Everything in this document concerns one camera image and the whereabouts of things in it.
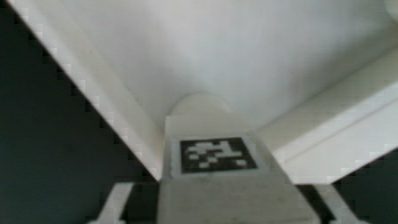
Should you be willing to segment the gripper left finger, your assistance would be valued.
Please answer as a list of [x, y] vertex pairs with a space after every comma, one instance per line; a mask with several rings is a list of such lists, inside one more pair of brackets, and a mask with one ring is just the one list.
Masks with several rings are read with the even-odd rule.
[[117, 183], [114, 185], [98, 218], [89, 221], [87, 224], [126, 224], [126, 221], [121, 219], [121, 216], [124, 212], [132, 189], [132, 182]]

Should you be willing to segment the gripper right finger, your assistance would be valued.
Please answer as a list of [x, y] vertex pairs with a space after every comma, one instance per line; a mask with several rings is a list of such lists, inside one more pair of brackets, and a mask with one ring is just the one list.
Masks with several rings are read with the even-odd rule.
[[332, 185], [316, 185], [316, 192], [331, 209], [334, 220], [329, 224], [363, 224]]

